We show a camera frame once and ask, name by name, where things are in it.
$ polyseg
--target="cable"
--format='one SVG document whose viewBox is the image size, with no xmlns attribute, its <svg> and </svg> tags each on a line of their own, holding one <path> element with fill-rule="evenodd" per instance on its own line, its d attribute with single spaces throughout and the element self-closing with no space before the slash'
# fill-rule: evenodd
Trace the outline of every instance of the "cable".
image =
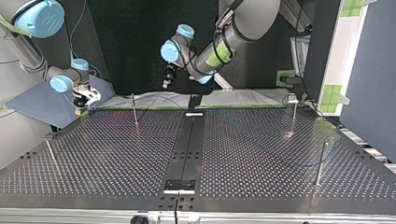
<svg viewBox="0 0 396 224">
<path fill-rule="evenodd" d="M 260 141 L 260 139 L 253 136 L 252 134 L 249 134 L 249 132 L 244 132 L 244 129 L 240 126 L 240 124 L 238 123 L 238 120 L 235 119 L 235 116 L 230 115 L 229 117 L 230 117 L 230 119 L 233 119 L 232 124 L 236 126 L 236 130 L 238 132 L 240 132 L 242 135 L 244 135 L 246 139 L 249 139 L 250 143 L 257 145 L 257 147 L 259 147 L 259 148 L 266 149 L 266 151 L 268 151 L 273 157 L 279 159 L 280 161 L 288 161 L 289 160 L 288 158 L 282 157 L 281 154 L 276 153 L 275 150 L 271 150 L 267 146 L 264 146 L 262 144 L 262 141 Z M 342 145 L 343 138 L 342 138 L 341 134 L 340 134 L 340 136 L 341 136 L 340 140 L 338 140 L 336 143 L 333 144 L 332 149 L 328 152 L 328 154 L 322 161 L 318 161 L 315 163 L 300 163 L 300 162 L 294 161 L 294 162 L 288 162 L 288 164 L 293 165 L 293 166 L 309 168 L 309 167 L 318 166 L 323 162 L 327 162 L 330 159 L 330 157 L 332 156 L 332 154 Z"/>
<path fill-rule="evenodd" d="M 164 100 L 166 100 L 166 101 L 169 101 L 169 102 L 173 103 L 174 105 L 177 105 L 177 107 L 179 107 L 179 108 L 182 109 L 182 110 L 185 109 L 183 106 L 179 105 L 179 104 L 176 103 L 174 100 L 171 100 L 171 99 L 169 99 L 169 98 L 166 98 L 166 97 L 163 97 L 163 96 L 155 96 L 155 97 L 153 97 L 153 99 L 156 99 L 156 98 L 162 98 L 162 99 L 164 99 Z M 134 100 L 134 101 L 137 102 L 137 101 L 143 100 L 143 99 L 150 99 L 150 98 L 149 98 L 149 96 L 147 96 L 147 97 L 142 97 L 142 98 L 136 99 L 136 100 Z M 117 106 L 117 105 L 127 105 L 127 104 L 129 104 L 129 103 L 131 103 L 131 102 L 123 102 L 123 103 L 119 103 L 119 104 L 115 104 L 115 105 L 108 105 L 108 106 L 106 106 L 106 107 L 112 107 L 112 106 Z"/>
<path fill-rule="evenodd" d="M 299 10 L 299 13 L 298 13 L 298 16 L 297 16 L 297 22 L 296 22 L 296 26 L 295 26 L 295 29 L 296 29 L 296 36 L 294 37 L 294 47 L 295 47 L 295 51 L 296 51 L 296 61 L 297 61 L 297 67 L 298 67 L 298 70 L 300 71 L 300 76 L 299 76 L 299 78 L 300 78 L 300 80 L 302 81 L 302 83 L 303 83 L 303 87 L 304 87 L 304 91 L 306 92 L 306 95 L 308 96 L 308 98 L 309 98 L 309 100 L 310 100 L 310 102 L 311 102 L 311 105 L 314 107 L 314 109 L 315 109 L 315 111 L 317 112 L 317 113 L 319 113 L 322 117 L 324 117 L 324 115 L 323 115 L 323 113 L 320 111 L 320 110 L 318 110 L 318 107 L 317 107 L 317 105 L 314 103 L 314 99 L 311 97 L 311 95 L 309 94 L 309 91 L 308 91 L 308 88 L 306 87 L 306 85 L 305 85 L 305 81 L 304 81 L 304 79 L 303 79 L 303 76 L 304 76 L 304 72 L 301 70 L 301 67 L 300 67 L 300 63 L 299 63 L 299 54 L 298 54 L 298 48 L 297 48 L 297 36 L 298 36 L 298 23 L 299 23 L 299 21 L 300 21 L 300 18 L 301 18 L 301 16 L 302 16 L 302 13 L 303 13 L 303 7 L 304 7 L 304 2 L 303 2 L 303 4 L 300 6 L 300 10 Z M 333 121 L 335 121 L 339 126 L 344 126 L 340 121 L 338 121 L 338 120 L 336 120 L 336 119 L 333 119 L 333 118 L 330 118 L 330 117 L 327 117 L 326 119 L 332 119 Z"/>
<path fill-rule="evenodd" d="M 90 67 L 92 67 L 93 69 L 95 69 L 99 73 L 101 79 L 104 79 L 103 78 L 103 73 L 102 73 L 102 71 L 99 68 L 93 66 L 92 64 L 90 64 Z"/>
<path fill-rule="evenodd" d="M 158 97 L 158 98 L 162 98 L 162 99 L 164 99 L 164 100 L 167 100 L 167 101 L 169 101 L 169 102 L 173 103 L 174 105 L 177 105 L 177 107 L 178 107 L 178 108 L 180 108 L 180 109 L 184 110 L 183 106 L 179 105 L 179 104 L 178 104 L 178 103 L 176 103 L 174 100 L 171 100 L 171 99 L 169 99 L 169 98 L 166 98 L 166 97 L 163 97 L 163 96 L 157 96 L 157 97 Z"/>
<path fill-rule="evenodd" d="M 174 215 L 175 215 L 175 224 L 178 224 L 178 217 L 177 217 L 177 206 L 178 206 L 178 197 L 180 194 L 177 195 L 176 199 L 176 205 L 175 205 L 175 210 L 174 210 Z"/>
<path fill-rule="evenodd" d="M 64 98 L 67 100 L 67 102 L 69 102 L 70 105 L 75 106 L 75 105 L 69 100 L 69 98 L 67 98 L 66 94 L 64 94 Z"/>
<path fill-rule="evenodd" d="M 14 61 L 9 61 L 9 62 L 1 62 L 0 64 L 7 64 L 7 63 L 17 63 L 17 62 L 19 62 L 20 60 L 14 60 Z"/>
<path fill-rule="evenodd" d="M 88 72 L 88 74 L 89 74 L 90 72 L 94 72 L 95 74 L 94 74 L 94 75 L 91 75 L 91 74 L 90 74 L 92 77 L 90 77 L 87 81 L 85 81 L 85 82 L 82 83 L 81 85 L 85 85 L 85 84 L 87 84 L 87 83 L 90 83 L 91 80 L 92 80 L 94 77 L 97 77 L 98 72 L 97 72 L 96 70 L 91 70 L 91 71 Z"/>
<path fill-rule="evenodd" d="M 84 7 L 83 7 L 82 12 L 81 12 L 81 16 L 79 16 L 79 19 L 78 19 L 76 25 L 74 26 L 74 28 L 73 28 L 73 30 L 72 30 L 72 33 L 70 34 L 70 50 L 72 51 L 72 53 L 73 53 L 77 58 L 79 58 L 79 57 L 78 57 L 78 55 L 74 52 L 74 49 L 73 49 L 73 35 L 74 35 L 74 32 L 76 31 L 77 27 L 78 27 L 79 24 L 81 23 L 82 18 L 84 17 L 85 10 L 86 10 L 86 8 L 87 8 L 87 3 L 88 3 L 88 0 L 85 0 L 85 2 L 84 2 Z"/>
</svg>

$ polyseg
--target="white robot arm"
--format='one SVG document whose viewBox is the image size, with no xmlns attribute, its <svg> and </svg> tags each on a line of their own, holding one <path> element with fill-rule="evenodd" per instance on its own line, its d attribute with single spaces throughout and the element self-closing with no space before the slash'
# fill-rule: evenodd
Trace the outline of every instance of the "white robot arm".
<svg viewBox="0 0 396 224">
<path fill-rule="evenodd" d="M 81 115 L 93 103 L 100 101 L 101 94 L 89 84 L 87 61 L 75 59 L 68 69 L 48 67 L 41 50 L 29 36 L 48 38 L 64 25 L 64 8 L 56 0 L 0 0 L 0 16 L 8 24 L 0 23 L 0 38 L 21 61 L 21 68 L 29 74 L 50 80 L 57 92 L 73 90 L 76 114 Z M 24 35 L 12 31 L 22 30 Z"/>
<path fill-rule="evenodd" d="M 275 21 L 281 0 L 225 0 L 228 8 L 216 23 L 213 42 L 201 53 L 191 50 L 194 30 L 180 24 L 167 40 L 161 55 L 168 62 L 163 86 L 175 78 L 177 69 L 184 68 L 201 84 L 213 77 L 221 66 L 231 61 L 243 43 L 262 38 Z"/>
</svg>

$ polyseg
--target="black wall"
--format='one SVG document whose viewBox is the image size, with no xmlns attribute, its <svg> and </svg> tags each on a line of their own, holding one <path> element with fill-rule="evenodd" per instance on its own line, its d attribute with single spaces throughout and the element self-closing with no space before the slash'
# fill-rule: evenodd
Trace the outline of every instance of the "black wall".
<svg viewBox="0 0 396 224">
<path fill-rule="evenodd" d="M 91 0 L 90 9 L 116 93 L 123 95 L 162 91 L 165 63 L 161 45 L 180 23 L 187 23 L 195 29 L 193 45 L 203 50 L 211 41 L 219 2 Z M 209 92 L 182 75 L 173 88 Z"/>
</svg>

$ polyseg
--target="metal table surface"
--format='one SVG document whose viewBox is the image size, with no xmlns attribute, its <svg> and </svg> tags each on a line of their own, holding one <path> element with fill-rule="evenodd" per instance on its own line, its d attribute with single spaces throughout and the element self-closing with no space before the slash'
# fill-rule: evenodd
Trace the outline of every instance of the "metal table surface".
<svg viewBox="0 0 396 224">
<path fill-rule="evenodd" d="M 0 171 L 0 208 L 396 215 L 396 175 L 311 110 L 96 111 Z M 323 144 L 320 185 L 314 181 Z M 169 179 L 193 195 L 164 195 Z"/>
</svg>

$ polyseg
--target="metal rod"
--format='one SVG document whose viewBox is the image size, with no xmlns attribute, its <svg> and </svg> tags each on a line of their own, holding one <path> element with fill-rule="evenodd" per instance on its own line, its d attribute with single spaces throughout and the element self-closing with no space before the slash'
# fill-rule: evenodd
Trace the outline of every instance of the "metal rod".
<svg viewBox="0 0 396 224">
<path fill-rule="evenodd" d="M 293 121 L 295 121 L 295 120 L 296 120 L 297 104 L 298 104 L 298 103 L 295 103 L 295 104 L 294 104 Z"/>
<path fill-rule="evenodd" d="M 323 144 L 323 148 L 320 153 L 320 159 L 319 159 L 319 165 L 318 165 L 318 172 L 317 172 L 317 177 L 315 178 L 315 186 L 320 186 L 320 179 L 323 171 L 323 163 L 324 163 L 324 155 L 325 152 L 327 152 L 327 149 L 329 148 L 329 143 L 325 142 Z"/>
<path fill-rule="evenodd" d="M 135 108 L 135 101 L 134 101 L 134 94 L 131 94 L 131 104 L 132 108 L 134 109 L 134 124 L 137 125 L 137 115 L 136 115 L 136 108 Z"/>
<path fill-rule="evenodd" d="M 55 160 L 55 155 L 52 152 L 52 147 L 50 146 L 50 141 L 46 140 L 46 143 L 47 143 L 47 147 L 49 148 L 50 156 L 52 157 L 53 160 Z"/>
</svg>

